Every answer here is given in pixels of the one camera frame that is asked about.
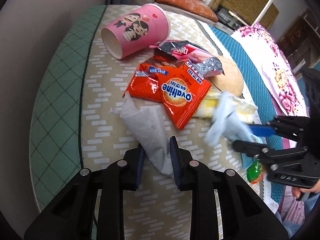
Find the person's right hand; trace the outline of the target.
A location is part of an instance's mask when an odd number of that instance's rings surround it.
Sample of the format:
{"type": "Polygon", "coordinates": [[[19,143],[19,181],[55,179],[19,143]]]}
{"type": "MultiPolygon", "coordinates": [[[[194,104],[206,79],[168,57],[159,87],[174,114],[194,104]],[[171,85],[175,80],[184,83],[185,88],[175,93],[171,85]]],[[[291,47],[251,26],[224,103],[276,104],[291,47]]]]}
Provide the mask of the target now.
{"type": "Polygon", "coordinates": [[[292,195],[294,198],[299,199],[302,193],[314,193],[318,194],[320,192],[320,181],[317,181],[317,183],[314,185],[313,188],[310,189],[300,189],[297,187],[293,187],[291,189],[292,195]]]}

